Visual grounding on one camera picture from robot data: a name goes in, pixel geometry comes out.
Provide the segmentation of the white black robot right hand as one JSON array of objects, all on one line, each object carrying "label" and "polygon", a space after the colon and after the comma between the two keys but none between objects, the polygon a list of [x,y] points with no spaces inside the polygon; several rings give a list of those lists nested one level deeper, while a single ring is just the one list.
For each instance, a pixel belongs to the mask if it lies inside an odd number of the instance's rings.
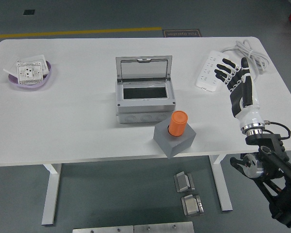
[{"label": "white black robot right hand", "polygon": [[265,124],[259,114],[260,104],[251,77],[247,59],[241,59],[237,65],[233,61],[223,58],[221,63],[216,65],[215,77],[221,80],[230,92],[232,114],[238,119],[243,134],[248,129],[261,128]]}]

